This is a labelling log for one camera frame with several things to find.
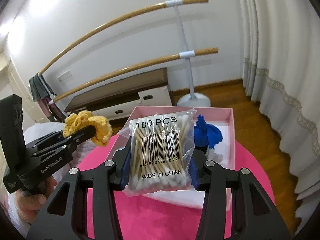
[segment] plastic packaging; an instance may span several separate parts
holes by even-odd
[[[118,132],[131,140],[128,196],[150,192],[185,190],[191,186],[188,173],[195,148],[195,109],[131,120]]]

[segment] round pink table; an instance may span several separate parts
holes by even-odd
[[[106,147],[97,147],[79,164],[81,171],[94,169],[105,161],[118,135]],[[246,167],[255,175],[275,203],[268,176],[258,161],[240,143],[236,142],[236,170]],[[187,240],[195,239],[201,209],[177,206],[144,196],[127,197],[115,191],[115,201],[123,238],[126,240]],[[231,234],[232,210],[226,214],[225,238]],[[94,239],[92,216],[92,189],[87,200],[88,236]]]

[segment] white round base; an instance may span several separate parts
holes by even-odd
[[[187,107],[210,107],[210,99],[203,94],[195,93],[195,99],[191,99],[191,95],[187,94],[179,99],[177,106]]]

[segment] white wall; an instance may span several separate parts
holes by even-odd
[[[0,77],[0,99],[10,96],[12,94],[13,94],[13,91],[9,86],[9,80],[6,77]],[[35,124],[35,122],[31,119],[31,117],[28,115],[27,111],[25,111],[24,108],[22,108],[22,116],[23,116],[22,129],[24,132],[31,125]]]
[[[4,51],[28,84],[31,76],[85,33],[122,14],[163,1],[27,0],[13,23]],[[190,49],[219,48],[219,54],[192,59],[195,85],[241,78],[243,28],[239,0],[209,0],[208,4],[181,6],[180,11]],[[162,9],[90,38],[56,62],[44,77],[60,94],[111,71],[180,51],[173,8]],[[171,90],[188,87],[182,60],[131,75],[164,66],[169,67]],[[72,77],[59,83],[57,76],[66,70]],[[66,106],[71,98],[63,104]]]

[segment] barcode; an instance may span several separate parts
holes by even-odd
[[[151,134],[142,138],[143,163],[180,158],[180,141],[177,131]]]

